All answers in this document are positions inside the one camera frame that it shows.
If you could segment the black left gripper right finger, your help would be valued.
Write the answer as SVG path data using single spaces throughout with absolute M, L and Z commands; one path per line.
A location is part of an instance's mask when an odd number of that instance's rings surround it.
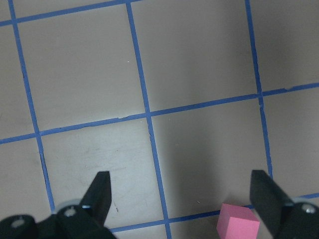
M 289 217 L 294 202 L 263 170 L 252 170 L 250 201 L 273 238 Z

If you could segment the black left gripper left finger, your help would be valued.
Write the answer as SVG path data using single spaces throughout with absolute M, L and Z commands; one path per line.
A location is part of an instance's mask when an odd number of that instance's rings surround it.
M 80 201 L 80 207 L 103 226 L 111 206 L 109 171 L 99 171 Z

